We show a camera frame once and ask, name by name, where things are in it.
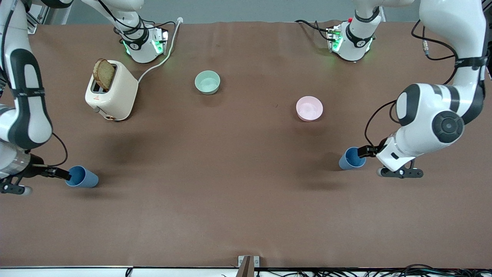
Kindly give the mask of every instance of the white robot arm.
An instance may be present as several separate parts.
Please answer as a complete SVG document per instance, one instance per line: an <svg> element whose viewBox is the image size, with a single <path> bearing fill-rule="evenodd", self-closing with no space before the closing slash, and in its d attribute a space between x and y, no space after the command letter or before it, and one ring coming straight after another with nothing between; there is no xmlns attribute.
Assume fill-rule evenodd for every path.
<svg viewBox="0 0 492 277"><path fill-rule="evenodd" d="M381 176L421 177L421 170L404 165L456 142L464 126L482 111L487 26L480 1L422 0L420 18L454 47L457 72L451 86L408 86L396 102L401 128L378 147L359 148L360 157L375 155L381 161Z"/></svg>
<svg viewBox="0 0 492 277"><path fill-rule="evenodd" d="M328 34L330 51L347 61L360 60L373 40L374 31L381 23L380 6L408 6L414 0L352 0L355 4L355 16L351 22L345 21L335 26Z"/></svg>
<svg viewBox="0 0 492 277"><path fill-rule="evenodd" d="M136 12L144 0L82 0L106 17L123 38L127 53L138 63L149 63L164 53L167 33L145 24Z"/></svg>
<svg viewBox="0 0 492 277"><path fill-rule="evenodd" d="M72 0L43 0L50 7L68 7ZM19 184L36 175L70 179L68 172L44 165L29 154L47 142L53 128L46 109L44 88L36 58L28 40L28 1L0 3L0 67L14 96L15 107L0 104L0 192L28 195L31 189Z"/></svg>
<svg viewBox="0 0 492 277"><path fill-rule="evenodd" d="M41 0L51 8L66 8L73 0ZM163 53L162 29L145 25L135 12L143 0L83 0L105 15L121 31L128 53L140 63ZM67 171L47 166L30 150L46 143L53 132L44 88L28 40L26 12L30 0L0 1L0 68L14 96L15 107L0 104L0 192L28 195L23 177L36 175L70 180Z"/></svg>

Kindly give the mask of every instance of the tabletop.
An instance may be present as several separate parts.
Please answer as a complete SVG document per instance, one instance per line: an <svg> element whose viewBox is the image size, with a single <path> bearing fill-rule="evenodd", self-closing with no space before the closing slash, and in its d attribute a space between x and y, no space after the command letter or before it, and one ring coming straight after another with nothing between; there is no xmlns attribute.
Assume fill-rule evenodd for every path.
<svg viewBox="0 0 492 277"><path fill-rule="evenodd" d="M412 27L381 23L353 63L299 24L182 25L130 118L110 122L84 100L97 59L138 78L163 57L133 62L110 25L39 26L30 41L68 147L63 168L83 165L100 183L37 176L23 182L32 195L1 195L0 265L229 266L254 254L264 267L490 268L489 98L457 143L417 159L421 179L380 178L376 159L338 168L345 149L366 144L379 106L452 72L453 61L425 58ZM431 45L431 54L447 53ZM214 95L194 87L203 70L220 75ZM296 115L306 95L324 105L315 122ZM385 109L368 136L398 127ZM50 164L64 156L56 139L33 154Z"/></svg>

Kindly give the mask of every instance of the toast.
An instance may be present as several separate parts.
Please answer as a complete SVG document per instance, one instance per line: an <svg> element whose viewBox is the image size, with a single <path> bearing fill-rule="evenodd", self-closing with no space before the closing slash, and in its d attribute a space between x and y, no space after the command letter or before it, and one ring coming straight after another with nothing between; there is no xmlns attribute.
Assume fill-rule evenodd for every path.
<svg viewBox="0 0 492 277"><path fill-rule="evenodd" d="M113 81L115 76L115 69L106 59L99 59L94 65L92 74L94 75L94 80L101 88L109 90L111 81Z"/></svg>

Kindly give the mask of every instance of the white toaster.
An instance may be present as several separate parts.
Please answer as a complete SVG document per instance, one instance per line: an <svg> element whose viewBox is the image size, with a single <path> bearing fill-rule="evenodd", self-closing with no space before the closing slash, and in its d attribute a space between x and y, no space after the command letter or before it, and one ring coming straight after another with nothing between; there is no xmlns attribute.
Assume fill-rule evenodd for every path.
<svg viewBox="0 0 492 277"><path fill-rule="evenodd" d="M109 90L103 90L91 74L86 90L86 102L107 120L124 120L133 108L138 81L122 63L110 60L108 62L115 68L115 76Z"/></svg>

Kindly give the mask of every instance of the white cable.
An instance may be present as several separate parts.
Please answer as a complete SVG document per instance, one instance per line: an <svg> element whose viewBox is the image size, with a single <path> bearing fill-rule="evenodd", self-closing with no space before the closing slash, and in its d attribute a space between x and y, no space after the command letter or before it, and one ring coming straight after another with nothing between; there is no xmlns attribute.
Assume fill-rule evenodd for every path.
<svg viewBox="0 0 492 277"><path fill-rule="evenodd" d="M173 38L171 40L171 47L169 47L169 52L167 53L167 56L166 58L164 58L164 60L162 60L162 62L160 62L158 65L156 66L153 66L149 69L147 69L147 71L145 71L142 76L140 76L140 78L138 78L138 83L140 84L140 81L142 80L142 78L145 76L145 74L147 74L149 71L163 65L168 59L169 57L171 56L171 52L173 51L173 47L174 47L174 39L176 38L176 35L178 34L178 28L180 27L181 23L183 22L183 18L182 17L178 17L178 23L176 24L176 28L174 30L174 34L173 34Z"/></svg>

